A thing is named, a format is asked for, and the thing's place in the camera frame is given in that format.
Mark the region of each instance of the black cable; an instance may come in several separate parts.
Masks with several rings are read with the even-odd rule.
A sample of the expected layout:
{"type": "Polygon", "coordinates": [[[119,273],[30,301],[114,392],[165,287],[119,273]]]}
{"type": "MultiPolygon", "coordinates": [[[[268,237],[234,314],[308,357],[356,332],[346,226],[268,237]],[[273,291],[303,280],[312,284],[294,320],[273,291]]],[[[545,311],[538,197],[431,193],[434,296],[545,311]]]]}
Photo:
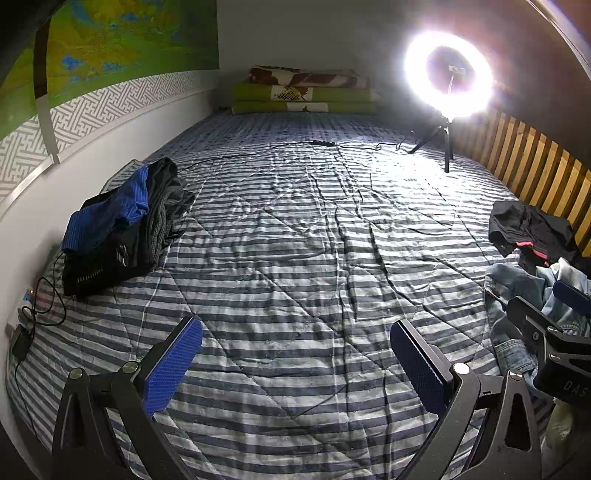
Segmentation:
{"type": "Polygon", "coordinates": [[[178,171],[178,173],[182,173],[190,168],[194,168],[197,167],[199,165],[202,165],[204,163],[210,162],[210,161],[215,161],[215,160],[232,160],[233,158],[244,158],[244,157],[257,157],[259,155],[264,155],[266,153],[269,153],[271,150],[275,150],[276,148],[283,148],[283,147],[291,147],[293,145],[312,145],[313,147],[327,147],[327,148],[332,148],[332,147],[340,147],[340,148],[348,148],[351,150],[372,150],[372,151],[379,151],[382,150],[382,146],[383,145],[390,145],[395,147],[397,144],[394,143],[387,143],[387,142],[381,142],[379,144],[377,144],[374,147],[360,147],[360,146],[347,146],[347,145],[343,145],[343,144],[338,144],[335,142],[329,142],[329,141],[322,141],[322,140],[305,140],[305,141],[300,141],[300,142],[289,142],[289,143],[282,143],[282,144],[278,144],[278,145],[274,145],[273,147],[269,147],[267,150],[263,151],[263,152],[257,152],[257,153],[240,153],[240,154],[235,154],[235,155],[223,155],[221,157],[211,157],[211,158],[206,158],[204,160],[201,161],[196,161],[194,163],[191,163],[190,165],[188,165],[185,168],[182,168],[181,170],[178,171]]]}
{"type": "Polygon", "coordinates": [[[18,367],[21,366],[21,362],[17,363],[15,369],[14,369],[14,382],[17,385],[17,390],[18,390],[18,394],[21,396],[21,400],[22,400],[22,404],[25,406],[25,411],[27,412],[27,415],[29,417],[29,421],[31,422],[31,428],[33,430],[33,433],[35,434],[35,438],[41,443],[41,440],[39,438],[39,435],[37,435],[37,429],[35,428],[35,424],[33,423],[33,417],[31,415],[31,412],[29,411],[29,407],[27,407],[27,402],[25,402],[25,397],[22,396],[22,392],[21,392],[21,386],[18,384],[18,367]]]}
{"type": "MultiPolygon", "coordinates": [[[[30,331],[31,344],[33,343],[33,341],[35,339],[35,329],[36,329],[37,325],[43,326],[43,327],[57,327],[58,325],[61,325],[62,323],[64,323],[66,321],[66,318],[67,318],[66,304],[64,303],[64,300],[61,297],[60,293],[57,291],[56,285],[55,285],[55,283],[56,283],[56,264],[57,264],[57,261],[61,258],[61,256],[63,254],[64,254],[64,252],[60,253],[57,256],[57,258],[55,259],[55,261],[53,262],[53,269],[52,269],[53,282],[50,281],[47,277],[39,277],[39,279],[37,280],[37,285],[35,286],[35,293],[34,293],[35,297],[33,299],[33,305],[31,307],[25,305],[22,308],[23,312],[29,312],[28,315],[30,316],[30,320],[33,323],[33,326],[31,327],[31,331],[30,331]],[[38,298],[38,294],[39,294],[39,286],[40,286],[42,280],[47,282],[47,284],[51,287],[51,302],[50,302],[48,308],[46,308],[45,310],[37,310],[37,298],[38,298]],[[39,320],[37,320],[38,314],[44,314],[44,313],[48,313],[49,311],[51,311],[51,309],[53,308],[53,304],[55,302],[55,299],[56,299],[56,295],[57,295],[57,298],[60,299],[61,306],[64,309],[63,318],[59,322],[55,322],[55,323],[44,323],[44,322],[40,322],[39,320]]],[[[22,396],[21,386],[18,383],[18,368],[21,366],[21,363],[23,361],[24,361],[24,359],[19,361],[14,369],[14,382],[17,385],[18,394],[21,396],[22,404],[25,406],[27,416],[29,417],[29,421],[31,422],[31,428],[33,430],[33,433],[35,434],[35,437],[37,438],[37,440],[39,442],[41,442],[39,435],[37,434],[37,429],[35,428],[35,424],[33,423],[33,416],[31,415],[31,412],[29,411],[29,407],[27,406],[27,402],[25,401],[25,397],[22,396]]]]}
{"type": "Polygon", "coordinates": [[[64,252],[60,253],[57,258],[55,259],[55,261],[53,262],[53,272],[52,272],[52,277],[53,277],[53,282],[51,282],[47,277],[39,277],[39,279],[37,280],[37,285],[35,286],[35,297],[33,299],[33,306],[29,307],[29,306],[24,306],[22,308],[23,312],[29,312],[31,321],[33,323],[33,328],[31,331],[31,334],[34,335],[35,333],[35,326],[36,325],[40,325],[43,327],[57,327],[59,325],[61,325],[62,323],[64,323],[66,321],[67,318],[67,310],[66,310],[66,304],[64,303],[63,298],[61,297],[60,293],[57,291],[57,288],[55,286],[55,282],[56,282],[56,264],[57,261],[61,258],[61,256],[64,254],[64,252]],[[37,298],[38,298],[38,293],[39,293],[39,286],[41,284],[41,281],[45,280],[45,282],[47,282],[47,284],[51,287],[51,302],[48,306],[48,308],[46,308],[45,310],[37,310],[37,298]],[[45,314],[51,311],[51,309],[53,308],[53,304],[56,300],[56,295],[57,298],[60,299],[60,303],[62,308],[64,309],[64,316],[63,318],[56,323],[43,323],[43,322],[39,322],[37,320],[37,315],[38,314],[45,314]]]}
{"type": "Polygon", "coordinates": [[[390,146],[390,147],[396,147],[396,143],[388,143],[388,142],[380,142],[379,144],[377,144],[374,147],[358,147],[358,146],[347,146],[347,145],[342,145],[342,144],[336,144],[337,147],[340,148],[348,148],[350,150],[372,150],[372,151],[380,151],[382,150],[383,146],[390,146]]]}
{"type": "Polygon", "coordinates": [[[413,135],[413,136],[414,136],[414,142],[415,142],[415,143],[417,142],[417,134],[416,134],[416,133],[415,133],[413,130],[411,130],[411,131],[410,131],[410,133],[407,133],[407,134],[404,136],[404,138],[403,138],[403,139],[400,141],[400,143],[397,143],[397,144],[396,144],[396,146],[394,147],[394,148],[396,148],[396,151],[398,151],[398,150],[400,150],[400,148],[402,148],[402,144],[403,144],[404,142],[406,142],[406,139],[407,139],[407,138],[408,138],[410,135],[413,135]]]}

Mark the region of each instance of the white wall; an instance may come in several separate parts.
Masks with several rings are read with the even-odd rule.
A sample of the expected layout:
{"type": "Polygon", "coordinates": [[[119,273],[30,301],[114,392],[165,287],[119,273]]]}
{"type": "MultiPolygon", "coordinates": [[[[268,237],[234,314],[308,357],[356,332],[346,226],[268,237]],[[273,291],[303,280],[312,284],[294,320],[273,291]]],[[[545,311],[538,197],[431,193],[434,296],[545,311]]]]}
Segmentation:
{"type": "Polygon", "coordinates": [[[425,0],[217,0],[222,106],[255,64],[355,69],[393,101],[425,0]]]}
{"type": "Polygon", "coordinates": [[[17,432],[5,386],[6,322],[17,324],[18,300],[34,285],[50,249],[61,241],[70,215],[127,162],[143,160],[213,110],[211,91],[182,97],[114,129],[107,125],[93,133],[92,142],[37,178],[0,220],[0,421],[29,465],[31,458],[17,432]]]}

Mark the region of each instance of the wooden bed rail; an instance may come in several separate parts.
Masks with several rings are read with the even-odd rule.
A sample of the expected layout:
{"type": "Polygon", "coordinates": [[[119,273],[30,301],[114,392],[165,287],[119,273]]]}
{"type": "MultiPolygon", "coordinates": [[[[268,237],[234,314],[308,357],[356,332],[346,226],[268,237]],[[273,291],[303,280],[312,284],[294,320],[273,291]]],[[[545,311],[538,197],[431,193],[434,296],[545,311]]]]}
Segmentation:
{"type": "Polygon", "coordinates": [[[591,255],[591,171],[556,142],[499,110],[453,123],[454,150],[484,165],[520,200],[569,219],[591,255]]]}

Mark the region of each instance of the blue rubber grip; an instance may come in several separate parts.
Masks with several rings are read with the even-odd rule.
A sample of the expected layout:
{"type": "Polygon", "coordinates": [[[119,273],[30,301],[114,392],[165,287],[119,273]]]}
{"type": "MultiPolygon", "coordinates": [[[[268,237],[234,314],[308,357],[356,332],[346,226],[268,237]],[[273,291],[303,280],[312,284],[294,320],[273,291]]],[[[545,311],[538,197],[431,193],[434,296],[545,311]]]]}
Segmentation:
{"type": "Polygon", "coordinates": [[[400,322],[390,329],[390,346],[425,409],[443,415],[449,405],[446,384],[400,322]]]}
{"type": "Polygon", "coordinates": [[[201,321],[192,318],[154,367],[144,384],[144,408],[149,416],[166,408],[201,348],[202,339],[201,321]]]}
{"type": "Polygon", "coordinates": [[[562,303],[566,303],[581,315],[591,315],[591,299],[580,290],[562,280],[554,282],[552,293],[562,303]]]}

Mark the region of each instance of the bed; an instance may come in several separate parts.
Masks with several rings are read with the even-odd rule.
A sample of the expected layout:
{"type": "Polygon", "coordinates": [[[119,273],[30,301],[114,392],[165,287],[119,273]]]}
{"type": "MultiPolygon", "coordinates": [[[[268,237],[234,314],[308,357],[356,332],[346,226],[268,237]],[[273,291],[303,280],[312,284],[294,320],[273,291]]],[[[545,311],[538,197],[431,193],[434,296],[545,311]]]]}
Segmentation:
{"type": "MultiPolygon", "coordinates": [[[[152,273],[66,299],[66,322],[37,329],[18,380],[41,442],[51,449],[70,370],[117,370],[196,314],[203,346],[155,419],[197,478],[395,478],[437,417],[390,350],[392,322],[406,318],[451,361],[497,374],[482,283],[494,262],[517,261],[487,239],[493,202],[512,193],[472,160],[444,174],[442,152],[408,155],[401,140],[375,116],[220,112],[145,159],[171,157],[196,199],[152,273]]],[[[62,269],[59,259],[58,289],[62,269]]],[[[43,318],[61,318],[58,302],[43,318]]],[[[29,423],[14,366],[8,391],[29,423]]]]}

